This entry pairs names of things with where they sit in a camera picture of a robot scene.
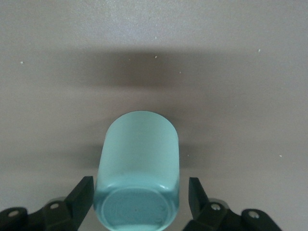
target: screw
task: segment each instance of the screw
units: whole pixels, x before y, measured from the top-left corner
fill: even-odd
[[[217,205],[217,204],[211,204],[211,208],[212,208],[213,210],[220,210],[220,206]]]
[[[58,203],[54,203],[54,204],[52,204],[52,205],[50,206],[50,209],[55,209],[55,208],[57,208],[57,207],[59,207],[59,204],[58,204]]]
[[[12,211],[12,212],[10,212],[10,213],[8,214],[8,217],[12,218],[12,217],[15,217],[15,216],[18,215],[18,214],[19,214],[19,211],[18,211],[18,210],[14,210],[14,211]]]
[[[260,218],[259,214],[258,214],[257,212],[255,212],[255,211],[249,211],[249,212],[248,212],[248,215],[249,215],[250,217],[254,218],[254,219]]]

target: white surface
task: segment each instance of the white surface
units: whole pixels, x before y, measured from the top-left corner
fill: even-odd
[[[180,138],[167,230],[191,219],[190,176],[236,213],[306,230],[307,22],[299,0],[0,2],[0,210],[95,176],[111,122],[142,109]],[[86,230],[105,230],[93,210]]]

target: cup base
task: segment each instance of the cup base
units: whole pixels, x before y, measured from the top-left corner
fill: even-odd
[[[158,191],[118,189],[106,196],[96,213],[112,231],[161,231],[174,219],[174,206]]]

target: cup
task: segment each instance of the cup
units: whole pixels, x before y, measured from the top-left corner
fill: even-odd
[[[109,127],[93,205],[111,231],[162,231],[179,208],[179,139],[163,116],[135,111]]]

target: metal bolt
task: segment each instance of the metal bolt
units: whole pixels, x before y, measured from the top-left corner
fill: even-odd
[[[10,213],[8,214],[8,217],[12,218],[12,217],[15,217],[15,216],[18,215],[18,214],[19,214],[19,211],[18,211],[18,210],[14,210],[14,211],[12,211],[12,212],[10,212]]]
[[[50,209],[55,209],[55,208],[57,208],[57,207],[59,207],[59,204],[58,204],[58,203],[54,203],[54,204],[52,204],[52,205],[50,206]]]
[[[254,219],[259,219],[260,218],[259,214],[257,212],[255,212],[255,211],[249,211],[248,215],[250,217],[254,218]]]
[[[211,208],[212,208],[213,210],[220,210],[220,206],[217,205],[217,204],[211,204]]]

